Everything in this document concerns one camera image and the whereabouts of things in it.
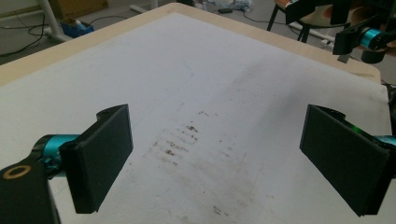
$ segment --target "white table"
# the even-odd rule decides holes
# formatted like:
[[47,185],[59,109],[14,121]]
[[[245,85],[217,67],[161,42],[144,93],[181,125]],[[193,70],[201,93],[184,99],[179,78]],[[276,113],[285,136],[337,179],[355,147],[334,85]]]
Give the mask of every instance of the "white table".
[[175,11],[0,83],[1,167],[44,134],[81,133],[96,112],[130,106],[134,152],[99,213],[76,215],[65,178],[50,181],[63,223],[396,219],[394,181],[379,215],[358,218],[299,149],[307,104],[389,134],[384,87]]

